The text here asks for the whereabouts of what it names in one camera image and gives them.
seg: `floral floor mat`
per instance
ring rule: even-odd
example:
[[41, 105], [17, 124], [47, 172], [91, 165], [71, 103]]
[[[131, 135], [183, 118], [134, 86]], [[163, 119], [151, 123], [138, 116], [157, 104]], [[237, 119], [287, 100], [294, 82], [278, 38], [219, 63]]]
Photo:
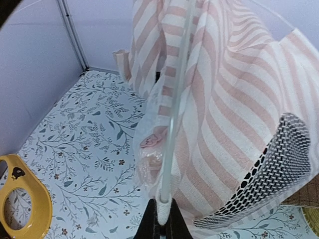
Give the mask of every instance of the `floral floor mat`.
[[[48, 189], [53, 218], [46, 239], [132, 239], [147, 198], [134, 186], [131, 149], [145, 100], [118, 75], [89, 71], [29, 137], [19, 155]], [[0, 180], [5, 183], [7, 174]], [[31, 211], [23, 190], [6, 220], [22, 228]], [[211, 239], [317, 239], [298, 207], [280, 206]]]

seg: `pink stripe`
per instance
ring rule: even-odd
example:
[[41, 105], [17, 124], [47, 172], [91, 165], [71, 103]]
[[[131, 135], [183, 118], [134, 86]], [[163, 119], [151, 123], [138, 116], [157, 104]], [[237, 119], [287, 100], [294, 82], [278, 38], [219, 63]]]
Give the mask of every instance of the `pink stripe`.
[[194, 25], [198, 25], [198, 21], [199, 21], [199, 17], [198, 17], [198, 16], [195, 16], [195, 17], [193, 18], [193, 24], [194, 24]]
[[251, 10], [244, 6], [241, 2], [235, 2], [232, 4], [233, 12], [246, 12], [246, 13], [251, 13]]
[[188, 198], [183, 194], [183, 192], [180, 189], [178, 189], [176, 191], [176, 193], [174, 194], [174, 198], [178, 202], [179, 208], [184, 209], [184, 210], [192, 213], [195, 217], [202, 217], [203, 216], [203, 214], [201, 212], [199, 212], [198, 210], [196, 210], [192, 206], [192, 204], [190, 203]]
[[197, 144], [201, 156], [203, 157], [211, 171], [214, 172], [214, 174], [226, 187], [228, 187], [231, 191], [234, 190], [235, 187], [237, 187], [237, 185], [239, 184], [239, 182], [229, 172], [225, 170], [225, 168], [219, 162], [219, 160], [216, 159], [214, 154], [212, 154], [205, 142], [202, 132], [198, 134]]
[[190, 148], [188, 145], [187, 135], [186, 135], [183, 124], [181, 124], [177, 132], [174, 155], [176, 156], [177, 164], [178, 164], [180, 175], [182, 178], [186, 172], [189, 161], [191, 160]]
[[166, 34], [182, 36], [184, 29], [180, 26], [174, 26], [166, 23], [162, 23], [163, 30]]
[[178, 56], [179, 53], [179, 47], [176, 46], [166, 46], [166, 51], [168, 56]]
[[262, 79], [260, 79], [257, 76], [254, 76], [253, 74], [251, 74], [248, 71], [246, 71], [246, 72], [241, 71], [226, 61], [223, 62], [223, 66], [234, 77], [238, 78], [241, 81], [246, 81], [250, 85], [254, 86], [258, 90], [263, 92], [268, 97], [268, 99], [271, 102], [273, 102], [273, 104], [276, 106], [277, 110], [280, 109], [280, 103], [278, 100], [278, 96], [275, 94], [273, 89], [270, 88]]
[[228, 45], [230, 47], [238, 47], [239, 49], [243, 49], [245, 47], [250, 47], [255, 41], [260, 40], [260, 38], [262, 38], [263, 36], [269, 36], [268, 33], [266, 32], [261, 32], [259, 34], [257, 34], [256, 36], [254, 36], [253, 38], [251, 38], [250, 40], [248, 40], [247, 42], [245, 42], [245, 44], [242, 44], [244, 40], [246, 40], [248, 38], [248, 36], [250, 36], [251, 33], [248, 32], [246, 33], [244, 36], [242, 36], [239, 40], [237, 41], [229, 41]]
[[160, 116], [170, 116], [170, 107], [167, 106], [159, 106], [159, 112], [158, 114]]
[[234, 25], [234, 27], [242, 27], [244, 24], [246, 24], [247, 22], [250, 22], [250, 21], [255, 21], [255, 23], [260, 23], [260, 21], [258, 21], [258, 19], [256, 18], [255, 15], [252, 15], [250, 18], [247, 18], [243, 21], [240, 21], [240, 22], [232, 22], [232, 24]]
[[216, 6], [214, 4], [211, 4], [211, 2], [209, 1], [206, 1], [203, 5], [203, 12], [207, 12], [216, 22], [222, 21], [218, 17], [218, 11], [216, 9]]
[[233, 11], [233, 16], [234, 16], [234, 19], [242, 19], [248, 16], [254, 16], [256, 18], [256, 15], [252, 12], [248, 12], [247, 14], [243, 14], [243, 15], [236, 15], [236, 13]]
[[[243, 34], [243, 32], [247, 32], [247, 29], [250, 28], [254, 24], [256, 24], [256, 23], [252, 21], [252, 22], [246, 24], [242, 29], [237, 30], [237, 31], [233, 31], [232, 36], [238, 36], [238, 35]], [[253, 33], [253, 32], [258, 31], [258, 30], [265, 31], [265, 29], [260, 24], [258, 24], [256, 26], [254, 26], [253, 28], [251, 28], [247, 33]]]
[[163, 7], [164, 7], [164, 2], [157, 1], [156, 12], [158, 13], [158, 16], [159, 16], [159, 22], [161, 22], [163, 20], [163, 17], [164, 17]]
[[179, 6], [169, 6], [166, 14], [172, 14], [175, 16], [186, 17], [186, 10]]
[[197, 0], [196, 3], [195, 3], [195, 6], [196, 6], [197, 8], [202, 8], [202, 7], [203, 7], [203, 3], [204, 3], [204, 1]]
[[147, 56], [145, 62], [143, 63], [142, 75], [143, 75], [144, 78], [147, 77], [147, 75], [149, 74], [150, 69], [152, 68], [152, 65], [155, 64], [155, 60], [160, 54], [161, 41], [162, 41], [162, 39], [160, 39], [160, 38], [158, 38], [156, 40], [154, 46], [152, 47], [152, 49], [150, 50], [150, 52], [149, 52], [149, 54]]
[[161, 91], [161, 94], [164, 96], [170, 96], [173, 97], [173, 91], [174, 89], [171, 87], [163, 86], [163, 89]]
[[261, 150], [264, 150], [264, 140], [257, 134], [255, 129], [251, 127], [246, 121], [244, 121], [239, 115], [232, 111], [218, 96], [216, 92], [212, 94], [215, 105], [220, 112], [227, 118], [243, 135], [245, 135], [254, 146]]
[[192, 161], [188, 165], [186, 175], [192, 182], [193, 186], [199, 191], [203, 198], [206, 199], [206, 201], [211, 207], [218, 210], [220, 207], [223, 206], [223, 201], [220, 199], [218, 194], [215, 191], [213, 191], [212, 188], [202, 179], [200, 174], [195, 169], [195, 166]]
[[192, 48], [196, 46], [198, 43], [203, 41], [205, 34], [205, 27], [201, 27], [199, 30], [196, 31], [196, 34], [194, 35], [193, 43], [192, 43]]
[[176, 69], [173, 67], [167, 66], [166, 71], [165, 71], [165, 75], [175, 77], [176, 76]]
[[158, 23], [157, 14], [154, 13], [153, 16], [151, 16], [151, 18], [146, 23], [143, 31], [141, 32], [141, 34], [139, 35], [139, 37], [136, 41], [137, 52], [141, 51], [141, 48], [143, 47], [144, 43], [146, 42], [151, 31], [157, 26], [157, 23]]
[[140, 8], [138, 9], [138, 11], [135, 13], [134, 17], [133, 17], [133, 28], [136, 27], [136, 25], [139, 23], [141, 17], [144, 14], [145, 9], [147, 8], [147, 6], [153, 2], [152, 0], [144, 0], [140, 6]]
[[268, 46], [267, 44], [269, 44], [269, 43], [271, 43], [271, 42], [272, 42], [272, 40], [267, 40], [267, 41], [265, 41], [265, 42], [263, 42], [263, 43], [261, 43], [261, 44], [257, 44], [257, 45], [250, 46], [249, 48], [251, 48], [251, 49], [256, 49], [256, 50], [264, 50], [265, 47]]
[[[210, 112], [207, 112], [206, 120], [212, 134], [214, 134], [220, 145], [233, 157], [234, 160], [236, 160], [241, 168], [245, 170], [250, 169], [254, 161], [257, 159], [248, 158], [244, 152], [223, 132], [223, 130], [220, 129]], [[231, 189], [234, 189], [237, 186], [238, 184], [234, 184]]]
[[220, 76], [219, 79], [220, 85], [229, 95], [250, 108], [250, 110], [254, 112], [267, 125], [270, 132], [275, 132], [277, 128], [277, 122], [275, 122], [272, 116], [260, 104], [258, 104], [253, 98], [251, 98], [241, 90], [233, 87], [222, 76]]
[[256, 56], [256, 57], [247, 56], [247, 55], [244, 55], [244, 54], [241, 54], [238, 52], [230, 51], [229, 49], [226, 49], [226, 51], [231, 58], [234, 58], [238, 61], [242, 61], [242, 62], [245, 62], [248, 64], [254, 64], [254, 65], [257, 65], [260, 68], [264, 69], [274, 79], [274, 81], [276, 81], [277, 86], [280, 87], [280, 85], [277, 82], [277, 79], [280, 77], [280, 76], [278, 76], [278, 72], [275, 71], [273, 69], [273, 67], [267, 61], [265, 61], [263, 58], [261, 58], [259, 56]]

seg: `towel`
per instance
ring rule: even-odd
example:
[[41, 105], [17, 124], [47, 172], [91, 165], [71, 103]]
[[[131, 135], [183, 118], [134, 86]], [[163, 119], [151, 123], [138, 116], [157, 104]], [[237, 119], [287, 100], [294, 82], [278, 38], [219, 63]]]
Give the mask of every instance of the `towel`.
[[264, 214], [319, 173], [319, 53], [298, 29], [274, 40], [240, 0], [198, 0], [177, 79], [187, 6], [135, 0], [131, 50], [114, 56], [148, 100], [133, 149], [150, 198], [161, 186], [173, 88], [184, 81], [171, 194], [203, 239]]

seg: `black object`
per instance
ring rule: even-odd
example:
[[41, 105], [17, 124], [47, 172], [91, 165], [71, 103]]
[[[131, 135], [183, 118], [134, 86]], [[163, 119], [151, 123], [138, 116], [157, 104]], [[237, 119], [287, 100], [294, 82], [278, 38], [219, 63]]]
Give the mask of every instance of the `black object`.
[[13, 169], [12, 176], [14, 177], [14, 179], [18, 179], [19, 177], [22, 177], [24, 175], [25, 175], [25, 172], [22, 169], [18, 167], [15, 167]]
[[11, 239], [8, 233], [5, 231], [2, 223], [0, 223], [0, 239]]
[[156, 78], [155, 78], [155, 83], [159, 80], [160, 78], [160, 72], [156, 72]]
[[0, 28], [22, 0], [0, 0]]
[[193, 239], [180, 213], [175, 199], [172, 200], [168, 221], [164, 226], [159, 225], [155, 199], [149, 200], [139, 229], [133, 239]]

